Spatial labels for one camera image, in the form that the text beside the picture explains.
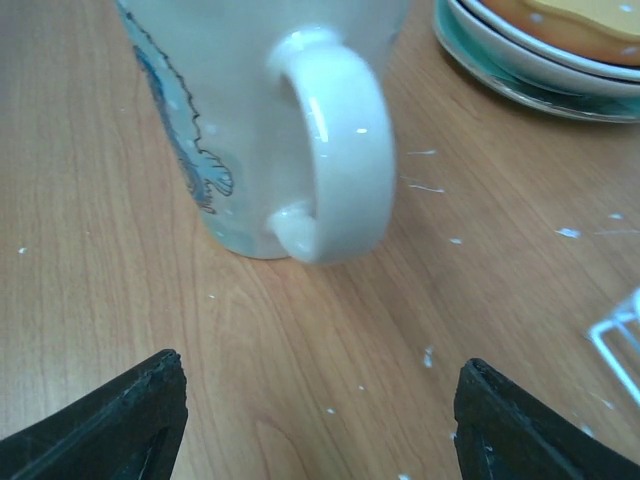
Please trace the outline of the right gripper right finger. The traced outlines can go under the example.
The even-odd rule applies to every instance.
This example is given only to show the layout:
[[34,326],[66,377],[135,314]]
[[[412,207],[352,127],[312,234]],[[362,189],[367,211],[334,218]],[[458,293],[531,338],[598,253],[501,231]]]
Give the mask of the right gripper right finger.
[[595,440],[479,358],[460,370],[454,437],[463,479],[637,479]]

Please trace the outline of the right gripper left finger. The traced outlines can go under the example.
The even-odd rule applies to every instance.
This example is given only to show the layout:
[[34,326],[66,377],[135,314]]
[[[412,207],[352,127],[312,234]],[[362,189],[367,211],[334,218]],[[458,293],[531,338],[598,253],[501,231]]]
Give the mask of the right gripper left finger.
[[168,479],[188,419],[180,355],[165,349],[1,442],[4,479]]

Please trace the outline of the cream dragon mug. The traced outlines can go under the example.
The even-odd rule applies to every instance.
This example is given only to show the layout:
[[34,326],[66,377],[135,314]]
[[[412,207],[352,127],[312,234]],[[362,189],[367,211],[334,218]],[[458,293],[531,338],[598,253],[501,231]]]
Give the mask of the cream dragon mug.
[[406,1],[120,1],[210,234],[257,259],[343,262],[390,222],[382,82]]

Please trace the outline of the orange dotted plate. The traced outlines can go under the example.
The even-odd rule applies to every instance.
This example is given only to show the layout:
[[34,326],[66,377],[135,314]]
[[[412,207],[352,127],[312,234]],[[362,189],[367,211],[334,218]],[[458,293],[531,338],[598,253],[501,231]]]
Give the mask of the orange dotted plate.
[[637,1],[496,0],[483,5],[508,24],[561,50],[603,63],[639,66]]

